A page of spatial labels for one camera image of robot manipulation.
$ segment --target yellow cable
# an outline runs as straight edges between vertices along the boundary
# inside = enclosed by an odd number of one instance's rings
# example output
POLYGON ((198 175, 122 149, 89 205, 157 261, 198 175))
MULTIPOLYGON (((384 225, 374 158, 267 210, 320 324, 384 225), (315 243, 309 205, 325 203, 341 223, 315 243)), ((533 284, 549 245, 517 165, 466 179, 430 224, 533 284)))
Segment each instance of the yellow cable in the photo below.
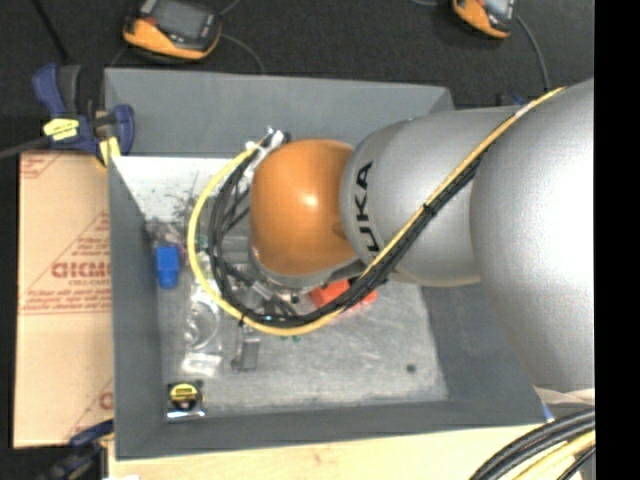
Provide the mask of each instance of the yellow cable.
MULTIPOLYGON (((425 204, 430 205, 435 201, 435 199, 442 194, 446 190, 446 188, 455 180, 458 175, 460 175, 467 167, 469 167, 479 156, 480 154, 488 148, 492 143, 494 143, 500 135, 502 135, 507 128, 509 128, 513 123, 515 123, 520 117, 526 114, 529 110, 534 107, 537 107, 540 103, 548 100, 561 90, 564 87, 559 87, 558 89, 554 89, 553 91, 545 93, 543 96, 530 102, 524 107, 520 108, 515 114, 505 119, 502 123, 500 123, 488 136, 484 139, 480 144, 478 144, 471 153, 469 153, 466 158, 458 164, 458 166, 451 171, 451 173, 438 185, 438 187, 431 193, 431 195, 427 198, 425 204)), ((367 266, 366 270, 360 275, 362 278, 366 275, 375 265, 380 263, 380 261, 387 255, 389 250, 391 250, 404 236, 407 230, 411 227, 411 225, 418 219, 420 214, 422 213, 422 208, 418 208, 416 212, 411 216, 409 221, 404 225, 404 227, 398 231, 395 236, 389 241, 389 243, 382 249, 380 254, 376 256, 376 258, 367 266)))
POLYGON ((573 441, 567 442, 563 446, 534 462, 513 480, 540 480, 541 478, 544 478, 542 475, 545 472, 549 471, 554 466, 557 466, 562 461, 587 450, 595 443, 596 431, 591 430, 582 434, 580 437, 577 437, 573 441))
MULTIPOLYGON (((509 128, 515 121, 517 121, 522 115, 527 113, 532 108, 536 107, 543 101, 551 98, 553 95, 561 91, 563 88, 558 88, 548 93, 545 93, 543 96, 538 98, 537 100, 532 101, 528 105, 522 107, 518 110, 514 115, 510 116, 508 119, 505 119, 498 127, 496 127, 489 136, 484 139, 478 146, 476 146, 469 155, 445 178, 445 180, 436 188, 436 190, 429 196, 426 201, 426 204, 431 204, 450 184, 451 182, 461 173, 463 172, 475 159, 477 159, 480 154, 487 148, 491 143, 493 143, 500 135, 504 133, 504 131, 509 128)), ((247 149, 236 156, 233 160, 229 161, 207 184, 205 189, 201 192, 200 197, 196 201, 196 204, 191 213, 191 218, 189 220, 189 227, 187 229, 187 252, 189 255, 189 263, 191 264, 191 269, 196 277, 196 279, 200 282, 203 289, 209 294, 209 296, 215 301, 215 303, 222 308, 224 311, 234 316, 238 320, 242 320, 247 325, 250 325, 254 329, 262 331, 267 334, 274 334, 276 336, 299 336, 301 334, 306 334, 320 327, 324 326, 331 320, 333 320, 336 316, 338 316, 342 311, 348 309, 346 307, 340 307, 336 309, 334 312, 329 313, 325 316, 318 318, 317 320, 305 324, 301 324, 297 327, 293 328, 280 328, 275 326, 270 326, 267 324, 263 324, 260 322, 256 322, 252 320, 248 316, 244 316, 242 312, 229 304, 220 293, 216 292, 211 285, 207 277, 202 272, 200 268, 200 263, 198 262, 197 253, 195 250, 195 238, 196 238, 196 229, 198 226, 198 221, 200 220, 200 213, 202 212, 202 208, 204 207, 207 199, 210 194, 214 191, 214 189, 222 182, 222 180, 227 176, 233 169, 235 169, 238 165, 240 165, 246 158, 248 158, 257 148, 260 147, 262 141, 259 142, 254 148, 247 149)), ((407 230, 411 227, 411 225, 416 221, 416 219, 422 213, 422 207, 418 208, 416 212, 411 216, 409 221, 398 231, 395 236, 389 241, 389 243, 382 249, 382 251, 374 258, 374 260, 367 266, 367 268, 360 274, 359 279, 362 279, 374 266, 380 263, 387 255, 387 253, 400 241, 400 239, 405 235, 407 230)))

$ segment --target black floor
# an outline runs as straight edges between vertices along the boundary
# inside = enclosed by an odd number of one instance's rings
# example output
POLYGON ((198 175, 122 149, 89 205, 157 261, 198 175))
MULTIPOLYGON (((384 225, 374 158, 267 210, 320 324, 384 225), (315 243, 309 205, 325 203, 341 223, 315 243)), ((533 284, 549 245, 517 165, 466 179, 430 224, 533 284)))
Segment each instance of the black floor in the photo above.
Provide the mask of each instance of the black floor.
MULTIPOLYGON (((137 0, 40 0, 73 62, 83 66, 81 109, 98 102, 105 66, 142 65, 124 48, 124 14, 137 0)), ((234 0, 192 0, 223 10, 234 0)), ((493 106, 501 94, 523 99, 545 90, 541 59, 525 27, 506 40, 473 33, 448 0, 240 0, 224 16, 221 43, 206 61, 149 66, 285 76, 399 81, 448 87, 459 108, 493 106)), ((550 86, 594 75, 595 0, 519 0, 546 64, 550 86)), ((31 0, 0 0, 0 150, 39 134, 43 108, 33 73, 61 61, 31 0)), ((16 159, 0 161, 0 478, 31 478, 59 450, 11 451, 15 348, 16 159)))

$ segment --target blue clamp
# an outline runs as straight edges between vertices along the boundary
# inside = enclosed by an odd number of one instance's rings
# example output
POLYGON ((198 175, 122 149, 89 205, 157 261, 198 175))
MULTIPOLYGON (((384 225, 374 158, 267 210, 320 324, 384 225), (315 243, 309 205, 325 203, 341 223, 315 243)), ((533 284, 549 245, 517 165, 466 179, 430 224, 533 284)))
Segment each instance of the blue clamp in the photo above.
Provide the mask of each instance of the blue clamp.
POLYGON ((77 65, 59 68, 57 64, 47 64, 31 78, 38 101, 47 108, 52 119, 44 127, 48 146, 86 151, 105 162, 100 147, 103 139, 94 132, 100 126, 115 125, 114 135, 120 152, 129 153, 135 136, 133 109, 125 104, 116 105, 106 116, 94 120, 78 114, 75 95, 79 72, 77 65))

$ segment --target orange object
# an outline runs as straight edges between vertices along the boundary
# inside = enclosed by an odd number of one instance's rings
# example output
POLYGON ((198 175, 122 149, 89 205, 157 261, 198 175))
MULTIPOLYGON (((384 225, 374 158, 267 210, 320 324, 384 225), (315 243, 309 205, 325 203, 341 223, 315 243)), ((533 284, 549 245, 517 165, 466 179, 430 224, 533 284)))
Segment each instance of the orange object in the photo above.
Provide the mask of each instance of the orange object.
POLYGON ((354 259, 340 218, 340 182, 353 148, 332 139, 300 139, 256 169, 249 193, 251 247, 270 271, 322 273, 354 259))
MULTIPOLYGON (((313 300, 313 303, 316 305, 316 307, 320 308, 334 300, 336 297, 338 297, 338 295, 342 295, 344 292, 346 292, 349 289, 349 286, 349 281, 343 279, 342 281, 331 283, 326 288, 315 288, 311 291, 311 299, 313 300)), ((362 304, 371 304, 377 298, 378 292, 374 290, 354 307, 358 307, 362 304)))
POLYGON ((133 23, 134 31, 129 32, 127 27, 122 31, 124 39, 138 48, 143 48, 154 53, 170 57, 178 57, 185 60, 200 60, 209 55, 217 46, 222 33, 222 24, 218 22, 215 41, 205 51, 177 48, 171 39, 162 33, 157 27, 157 21, 152 16, 138 18, 133 23))
POLYGON ((485 34, 503 39, 509 36, 508 32, 496 30, 491 26, 487 12, 483 7, 481 0, 465 0, 464 7, 460 5, 458 0, 453 0, 453 10, 469 25, 481 30, 485 34))

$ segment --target blue block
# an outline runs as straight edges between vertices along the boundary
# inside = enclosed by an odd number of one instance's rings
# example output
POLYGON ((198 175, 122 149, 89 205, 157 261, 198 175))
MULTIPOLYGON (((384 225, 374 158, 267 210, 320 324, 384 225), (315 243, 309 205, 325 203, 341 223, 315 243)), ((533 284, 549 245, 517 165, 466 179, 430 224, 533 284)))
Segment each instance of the blue block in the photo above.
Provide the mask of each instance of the blue block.
POLYGON ((180 251, 177 245, 156 247, 156 274, 162 288, 175 288, 180 273, 180 251))

